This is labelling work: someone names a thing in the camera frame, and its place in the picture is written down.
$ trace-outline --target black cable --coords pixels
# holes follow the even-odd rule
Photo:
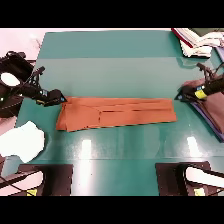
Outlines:
[[[224,188],[222,188],[221,190],[219,190],[219,191],[217,191],[217,192],[215,192],[215,193],[209,194],[208,196],[212,196],[212,195],[214,195],[214,194],[219,194],[219,193],[221,193],[221,192],[223,192],[223,191],[224,191]]]
[[[31,194],[30,192],[28,192],[28,191],[26,191],[26,190],[22,190],[22,189],[20,189],[20,188],[18,188],[18,187],[16,187],[16,186],[14,186],[13,184],[10,184],[5,178],[3,178],[2,176],[0,176],[0,178],[8,185],[8,186],[11,186],[11,187],[14,187],[14,188],[16,188],[17,190],[19,190],[19,191],[22,191],[22,192],[25,192],[25,193],[27,193],[27,194],[29,194],[30,196],[35,196],[35,195],[33,195],[33,194]]]

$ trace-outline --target table surface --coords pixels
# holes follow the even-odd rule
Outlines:
[[[46,68],[42,88],[66,96],[174,98],[186,80],[203,73],[182,56],[169,31],[47,33],[35,68]],[[177,122],[56,131],[60,106],[43,108],[25,99],[16,127],[33,121],[45,132],[45,148],[32,164],[74,164],[71,195],[159,195],[155,163],[209,161],[224,172],[224,144],[190,105],[174,101]],[[21,160],[8,157],[2,175]]]

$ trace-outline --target yellow label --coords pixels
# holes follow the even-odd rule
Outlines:
[[[37,189],[27,190],[27,192],[29,192],[30,194],[34,196],[37,196]]]
[[[205,196],[204,188],[194,189],[195,196]]]
[[[207,96],[202,89],[196,91],[195,95],[198,99],[203,99]]]

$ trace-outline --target white garment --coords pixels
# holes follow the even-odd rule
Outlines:
[[[181,45],[183,54],[187,57],[191,57],[192,55],[211,57],[212,47],[203,46],[203,47],[197,47],[197,48],[190,48],[181,40],[180,40],[180,45]]]
[[[17,155],[28,163],[44,148],[44,132],[28,121],[19,128],[13,128],[0,136],[2,157]]]
[[[202,46],[218,47],[221,44],[223,35],[221,32],[212,32],[204,35],[203,37],[198,36],[196,33],[188,28],[174,28],[176,32],[189,42],[193,48]]]

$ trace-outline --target green table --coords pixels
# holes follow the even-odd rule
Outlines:
[[[186,59],[169,31],[47,33],[36,68],[47,90],[66,96],[174,98],[186,80],[203,73]],[[72,195],[158,195],[156,162],[205,161],[224,172],[224,145],[187,104],[174,102],[178,121],[129,127],[56,131],[60,106],[43,108],[24,100],[16,126],[33,121],[45,132],[45,149],[31,163],[74,164]],[[22,163],[9,157],[3,175]]]

